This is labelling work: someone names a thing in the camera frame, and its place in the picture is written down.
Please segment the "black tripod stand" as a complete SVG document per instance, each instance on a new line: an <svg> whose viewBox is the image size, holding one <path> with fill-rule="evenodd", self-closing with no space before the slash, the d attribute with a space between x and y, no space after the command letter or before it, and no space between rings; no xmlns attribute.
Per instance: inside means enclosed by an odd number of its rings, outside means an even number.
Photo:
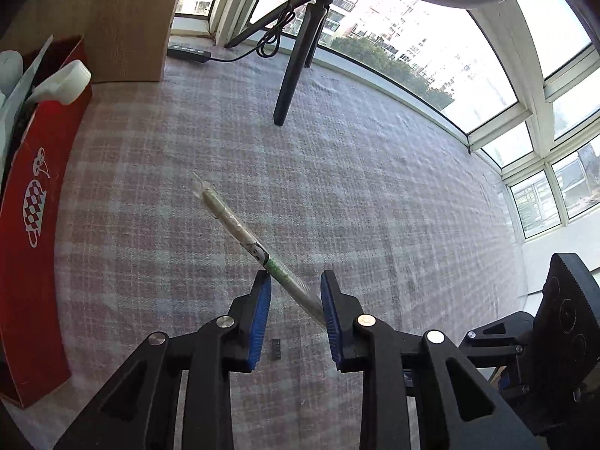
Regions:
<svg viewBox="0 0 600 450"><path fill-rule="evenodd" d="M333 1L286 0L255 23L251 23L249 27L246 27L245 30L242 30L240 34L232 37L225 44L226 49L237 47L246 39L272 23L273 26L264 32L253 48L253 51L256 51L259 57L264 59L272 58L280 50L281 37L285 26L290 24L296 17L295 10L301 6L305 6L300 30L298 30L282 85L280 86L279 95L277 96L277 103L274 106L274 125L283 126L285 123L300 75L304 68L311 66L327 13L330 10L330 4Z"/></svg>

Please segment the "pink plaid tablecloth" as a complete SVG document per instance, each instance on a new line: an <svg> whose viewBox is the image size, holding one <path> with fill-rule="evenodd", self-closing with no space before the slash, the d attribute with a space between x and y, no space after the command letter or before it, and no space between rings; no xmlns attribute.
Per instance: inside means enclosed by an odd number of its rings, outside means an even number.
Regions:
<svg viewBox="0 0 600 450"><path fill-rule="evenodd" d="M283 126L284 56L197 65L93 88L55 242L70 380L11 416L49 449L150 334L224 314L257 263L193 195L210 182L313 291L331 269L398 330L460 341L520 309L503 183L453 136L329 69L306 70Z"/></svg>

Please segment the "large wooden board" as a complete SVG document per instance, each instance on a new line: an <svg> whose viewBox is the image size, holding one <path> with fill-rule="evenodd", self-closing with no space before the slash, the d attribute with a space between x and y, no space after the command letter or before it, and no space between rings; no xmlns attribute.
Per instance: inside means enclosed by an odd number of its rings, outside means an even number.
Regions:
<svg viewBox="0 0 600 450"><path fill-rule="evenodd" d="M1 34L3 50L82 36L95 83L159 81L177 0L24 0Z"/></svg>

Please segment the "white mask package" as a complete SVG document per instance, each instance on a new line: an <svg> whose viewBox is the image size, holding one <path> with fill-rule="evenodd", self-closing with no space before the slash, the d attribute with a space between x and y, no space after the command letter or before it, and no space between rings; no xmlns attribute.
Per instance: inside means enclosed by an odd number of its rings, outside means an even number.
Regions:
<svg viewBox="0 0 600 450"><path fill-rule="evenodd" d="M53 40L54 36L50 34L47 41L45 41L44 46L41 47L39 53L37 53L36 58L33 59L33 63L30 64L30 67L20 77L11 95L1 107L1 171L4 171L5 169L10 139L17 115L20 114L23 103L32 87L33 79L35 78L40 64Z"/></svg>

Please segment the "red cardboard box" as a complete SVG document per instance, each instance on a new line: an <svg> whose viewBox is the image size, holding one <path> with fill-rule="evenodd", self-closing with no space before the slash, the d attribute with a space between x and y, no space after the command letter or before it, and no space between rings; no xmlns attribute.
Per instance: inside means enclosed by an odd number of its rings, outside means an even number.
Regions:
<svg viewBox="0 0 600 450"><path fill-rule="evenodd" d="M83 37L53 40L30 91L74 60L87 60ZM54 247L68 159L92 97L87 87L68 106L57 100L23 103L1 171L1 395L20 408L70 377Z"/></svg>

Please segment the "white round plug device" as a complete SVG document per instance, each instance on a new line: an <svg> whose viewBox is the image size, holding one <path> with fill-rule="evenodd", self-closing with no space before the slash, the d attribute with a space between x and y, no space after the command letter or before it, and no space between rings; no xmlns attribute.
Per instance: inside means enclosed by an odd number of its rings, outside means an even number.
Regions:
<svg viewBox="0 0 600 450"><path fill-rule="evenodd" d="M23 56L14 50L0 53L0 90L8 98L23 76Z"/></svg>

